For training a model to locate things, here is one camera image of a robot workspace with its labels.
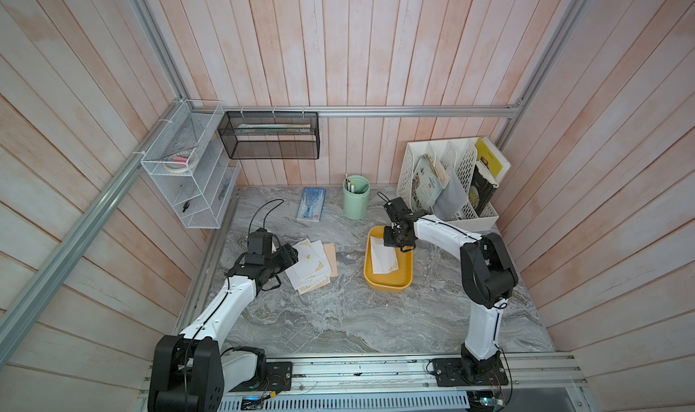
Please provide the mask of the white yellow-pattern paper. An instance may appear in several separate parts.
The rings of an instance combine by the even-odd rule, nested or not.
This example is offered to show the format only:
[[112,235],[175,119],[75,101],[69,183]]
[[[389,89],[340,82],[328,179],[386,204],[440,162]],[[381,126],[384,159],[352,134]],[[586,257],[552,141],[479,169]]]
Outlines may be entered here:
[[311,247],[318,256],[318,260],[320,260],[320,267],[315,274],[315,281],[317,283],[329,283],[331,267],[328,260],[328,256],[324,249],[324,245],[320,240],[316,240],[314,242],[311,242]]
[[320,267],[320,260],[311,247],[311,241],[304,239],[293,245],[298,250],[298,263],[285,271],[292,287],[297,291],[299,286],[315,276]]

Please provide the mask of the pink lined paper sheet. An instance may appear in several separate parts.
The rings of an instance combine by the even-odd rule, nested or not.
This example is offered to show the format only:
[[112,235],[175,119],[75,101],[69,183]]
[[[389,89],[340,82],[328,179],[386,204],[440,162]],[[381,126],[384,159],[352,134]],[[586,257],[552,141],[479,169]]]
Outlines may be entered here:
[[334,243],[324,244],[324,252],[326,254],[327,260],[330,266],[330,277],[335,278],[338,276],[338,263],[337,263],[337,253]]

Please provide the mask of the yellow plastic storage box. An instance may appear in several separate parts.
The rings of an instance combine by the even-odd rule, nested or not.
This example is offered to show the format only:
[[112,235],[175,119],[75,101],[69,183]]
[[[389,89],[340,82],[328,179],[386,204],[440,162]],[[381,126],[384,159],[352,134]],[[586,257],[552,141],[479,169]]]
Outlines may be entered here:
[[368,233],[364,276],[368,286],[374,290],[387,293],[401,293],[410,287],[413,281],[414,253],[405,253],[400,249],[392,247],[397,260],[397,269],[387,274],[376,274],[373,269],[375,259],[371,243],[372,238],[382,239],[384,237],[384,228],[384,226],[374,227]]

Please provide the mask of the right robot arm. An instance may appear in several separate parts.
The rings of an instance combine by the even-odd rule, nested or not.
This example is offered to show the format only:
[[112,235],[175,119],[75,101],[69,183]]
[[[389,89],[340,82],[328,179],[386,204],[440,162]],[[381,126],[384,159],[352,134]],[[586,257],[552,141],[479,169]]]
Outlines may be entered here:
[[472,302],[463,368],[482,372],[499,364],[501,319],[519,277],[502,237],[455,227],[424,211],[411,211],[402,198],[387,199],[384,209],[388,247],[410,252],[423,240],[460,262],[463,291]]

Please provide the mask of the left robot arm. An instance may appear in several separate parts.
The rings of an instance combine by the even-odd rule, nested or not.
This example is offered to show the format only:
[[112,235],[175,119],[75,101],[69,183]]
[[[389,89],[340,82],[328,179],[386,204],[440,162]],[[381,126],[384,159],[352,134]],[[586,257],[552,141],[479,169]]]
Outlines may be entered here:
[[259,391],[261,401],[291,389],[292,364],[269,363],[263,349],[224,347],[237,319],[266,284],[299,261],[290,244],[260,228],[226,273],[206,309],[177,335],[166,335],[154,350],[148,389],[150,411],[217,411],[229,391]]

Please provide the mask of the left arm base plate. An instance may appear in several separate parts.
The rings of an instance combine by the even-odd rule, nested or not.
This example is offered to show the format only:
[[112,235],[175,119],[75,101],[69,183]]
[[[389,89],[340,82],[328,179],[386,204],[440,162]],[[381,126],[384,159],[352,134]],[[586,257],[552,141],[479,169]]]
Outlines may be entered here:
[[293,363],[272,361],[228,361],[222,365],[225,392],[274,391],[291,389]]

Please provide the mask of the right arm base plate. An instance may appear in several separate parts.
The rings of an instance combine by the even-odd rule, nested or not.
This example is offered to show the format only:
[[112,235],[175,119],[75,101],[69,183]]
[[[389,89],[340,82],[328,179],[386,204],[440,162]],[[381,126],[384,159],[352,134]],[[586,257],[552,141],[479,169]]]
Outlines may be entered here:
[[501,356],[483,361],[471,356],[456,359],[432,360],[432,374],[438,387],[508,386],[510,379],[503,367]]

